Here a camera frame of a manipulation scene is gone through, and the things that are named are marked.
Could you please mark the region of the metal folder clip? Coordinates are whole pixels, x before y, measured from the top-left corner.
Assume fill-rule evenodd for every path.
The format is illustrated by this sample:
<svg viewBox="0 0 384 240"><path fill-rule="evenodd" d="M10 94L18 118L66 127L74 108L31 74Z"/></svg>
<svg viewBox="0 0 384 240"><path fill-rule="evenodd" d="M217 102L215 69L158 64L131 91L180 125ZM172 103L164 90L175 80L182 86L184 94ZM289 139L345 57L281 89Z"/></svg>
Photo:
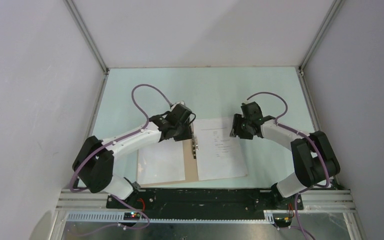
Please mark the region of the metal folder clip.
<svg viewBox="0 0 384 240"><path fill-rule="evenodd" d="M192 151L192 156L195 160L197 159L197 150L198 149L199 149L198 139L196 136L193 136L191 139L191 151Z"/></svg>

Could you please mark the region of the white paper sheet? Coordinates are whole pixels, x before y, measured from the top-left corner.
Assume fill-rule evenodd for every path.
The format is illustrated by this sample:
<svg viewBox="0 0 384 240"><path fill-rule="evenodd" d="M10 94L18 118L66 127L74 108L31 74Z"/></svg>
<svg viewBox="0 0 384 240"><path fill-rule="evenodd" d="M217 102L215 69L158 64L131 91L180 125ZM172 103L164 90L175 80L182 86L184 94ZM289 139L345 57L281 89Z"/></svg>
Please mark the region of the white paper sheet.
<svg viewBox="0 0 384 240"><path fill-rule="evenodd" d="M185 179L181 141L165 140L138 150L137 182L140 185L179 182Z"/></svg>

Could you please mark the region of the printed paper sheet stack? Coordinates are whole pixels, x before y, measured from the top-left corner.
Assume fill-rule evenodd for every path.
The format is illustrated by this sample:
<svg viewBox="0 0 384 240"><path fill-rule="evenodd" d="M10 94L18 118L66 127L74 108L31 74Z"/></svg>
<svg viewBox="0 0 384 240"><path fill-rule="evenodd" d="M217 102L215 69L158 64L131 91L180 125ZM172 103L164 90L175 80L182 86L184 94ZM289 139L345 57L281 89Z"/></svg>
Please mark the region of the printed paper sheet stack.
<svg viewBox="0 0 384 240"><path fill-rule="evenodd" d="M232 117L198 119L193 123L199 181L248 175L239 139L230 137L232 126Z"/></svg>

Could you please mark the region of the brown cardboard folder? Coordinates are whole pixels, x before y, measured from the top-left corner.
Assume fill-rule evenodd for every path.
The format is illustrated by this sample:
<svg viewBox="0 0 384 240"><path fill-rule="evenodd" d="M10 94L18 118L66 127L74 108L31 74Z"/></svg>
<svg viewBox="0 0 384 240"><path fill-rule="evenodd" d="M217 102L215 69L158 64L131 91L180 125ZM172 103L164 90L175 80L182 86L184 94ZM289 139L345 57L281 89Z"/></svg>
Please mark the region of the brown cardboard folder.
<svg viewBox="0 0 384 240"><path fill-rule="evenodd" d="M184 157L184 168L185 168L185 180L167 182L167 183L155 183L155 184L144 184L142 187L154 187L160 185L175 185L175 184L186 184L202 182L198 178L197 160L193 158L191 140L181 141L183 144L183 157Z"/></svg>

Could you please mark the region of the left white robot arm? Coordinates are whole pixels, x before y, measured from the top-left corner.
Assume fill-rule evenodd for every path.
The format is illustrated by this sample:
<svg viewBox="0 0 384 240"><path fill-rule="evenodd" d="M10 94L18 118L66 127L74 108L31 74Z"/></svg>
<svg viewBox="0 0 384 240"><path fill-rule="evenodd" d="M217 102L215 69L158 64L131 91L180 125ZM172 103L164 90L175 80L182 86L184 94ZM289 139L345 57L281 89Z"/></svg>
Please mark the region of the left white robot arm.
<svg viewBox="0 0 384 240"><path fill-rule="evenodd" d="M118 198L125 208L133 208L138 202L138 194L128 179L114 173L117 158L170 139L176 142L190 140L195 117L192 110L178 102L170 110L147 118L143 126L124 135L105 139L94 135L88 137L72 164L74 173L70 190L74 193L85 190L106 192Z"/></svg>

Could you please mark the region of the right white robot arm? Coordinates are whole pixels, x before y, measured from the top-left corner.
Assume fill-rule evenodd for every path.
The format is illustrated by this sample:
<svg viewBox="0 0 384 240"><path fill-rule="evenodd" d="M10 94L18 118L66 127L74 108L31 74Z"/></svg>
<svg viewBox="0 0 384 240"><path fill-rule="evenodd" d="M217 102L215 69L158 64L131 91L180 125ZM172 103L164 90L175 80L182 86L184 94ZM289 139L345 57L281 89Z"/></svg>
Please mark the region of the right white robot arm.
<svg viewBox="0 0 384 240"><path fill-rule="evenodd" d="M275 117L264 116L256 102L242 103L241 113L233 116L230 137L270 140L291 151L294 172L271 187L271 204L284 209L291 196L308 190L340 173L341 167L327 135L296 130L280 123Z"/></svg>

